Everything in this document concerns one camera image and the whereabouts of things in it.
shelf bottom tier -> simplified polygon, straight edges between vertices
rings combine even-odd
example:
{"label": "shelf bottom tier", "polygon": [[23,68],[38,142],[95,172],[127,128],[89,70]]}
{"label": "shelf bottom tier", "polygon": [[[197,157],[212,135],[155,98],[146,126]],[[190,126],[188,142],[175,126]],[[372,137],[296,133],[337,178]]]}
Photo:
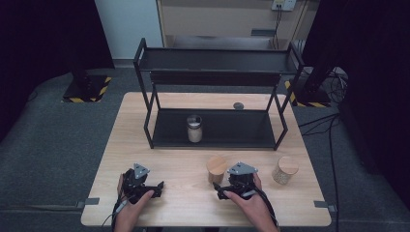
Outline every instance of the shelf bottom tier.
{"label": "shelf bottom tier", "polygon": [[[202,118],[202,139],[188,139],[187,118]],[[264,110],[170,109],[158,112],[155,147],[274,148],[269,114]]]}

black shelf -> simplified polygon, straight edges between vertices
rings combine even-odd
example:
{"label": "black shelf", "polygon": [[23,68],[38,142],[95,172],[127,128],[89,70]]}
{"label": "black shelf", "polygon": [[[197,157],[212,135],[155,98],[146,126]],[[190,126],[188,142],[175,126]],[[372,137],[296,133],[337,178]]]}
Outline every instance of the black shelf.
{"label": "black shelf", "polygon": [[[202,139],[188,140],[187,118],[202,118]],[[275,138],[265,110],[163,108],[158,112],[154,147],[274,148]]]}
{"label": "black shelf", "polygon": [[[298,69],[292,55],[299,62]],[[144,130],[151,148],[230,147],[272,148],[276,150],[287,133],[283,112],[292,86],[303,70],[303,60],[293,43],[287,50],[237,50],[147,47],[142,39],[134,56],[134,67],[147,107]],[[150,73],[153,93],[145,91],[142,72]],[[294,80],[282,105],[276,90],[282,75]],[[157,85],[268,86],[272,94],[264,110],[162,108]],[[269,117],[272,102],[278,108],[283,131],[275,139]],[[153,136],[148,124],[154,102],[158,108]],[[188,140],[187,118],[198,114],[203,120],[202,139]]]}

dark curtain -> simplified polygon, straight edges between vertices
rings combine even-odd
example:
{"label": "dark curtain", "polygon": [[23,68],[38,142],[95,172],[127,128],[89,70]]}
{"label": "dark curtain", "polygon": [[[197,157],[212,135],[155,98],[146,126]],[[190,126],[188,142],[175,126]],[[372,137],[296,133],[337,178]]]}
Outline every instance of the dark curtain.
{"label": "dark curtain", "polygon": [[314,66],[334,30],[341,32],[336,65],[349,77],[344,123],[359,156],[374,161],[410,209],[409,7],[409,1],[322,0],[304,59]]}
{"label": "dark curtain", "polygon": [[0,23],[0,141],[40,83],[114,68],[93,0],[6,0]]}

wall socket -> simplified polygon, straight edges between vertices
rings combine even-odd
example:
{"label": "wall socket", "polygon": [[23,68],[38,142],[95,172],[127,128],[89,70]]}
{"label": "wall socket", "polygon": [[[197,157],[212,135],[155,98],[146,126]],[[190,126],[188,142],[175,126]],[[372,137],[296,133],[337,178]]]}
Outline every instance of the wall socket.
{"label": "wall socket", "polygon": [[295,8],[297,0],[274,0],[272,3],[272,11],[278,11],[279,7],[285,12],[291,12]]}

wooden table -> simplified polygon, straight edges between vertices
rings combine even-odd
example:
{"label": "wooden table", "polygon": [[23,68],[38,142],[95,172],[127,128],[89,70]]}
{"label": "wooden table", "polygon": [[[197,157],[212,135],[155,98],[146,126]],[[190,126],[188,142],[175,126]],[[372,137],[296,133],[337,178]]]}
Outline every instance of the wooden table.
{"label": "wooden table", "polygon": [[[247,109],[263,109],[270,95],[260,94],[188,94],[160,93],[161,105],[166,107],[233,108],[241,102]],[[232,149],[150,149],[143,130],[146,107],[141,93],[127,93],[121,104],[109,137],[100,168],[89,197],[99,197],[98,205],[87,205],[81,222],[101,226],[112,213],[121,173],[135,162],[149,168],[147,186],[164,181],[161,198],[151,199],[139,218],[139,226],[251,226],[240,209],[230,200],[219,200],[208,183],[207,160],[224,157],[228,167],[238,161],[258,168],[262,188],[269,196],[281,226],[327,226],[331,223],[326,208],[316,208],[314,201],[324,201],[313,171],[307,149],[291,107],[285,110],[289,128],[277,151]],[[153,112],[150,130],[154,128]],[[280,132],[277,108],[271,107],[273,130]],[[286,186],[276,183],[272,172],[278,159],[290,156],[300,167]],[[221,185],[228,186],[225,177]]]}

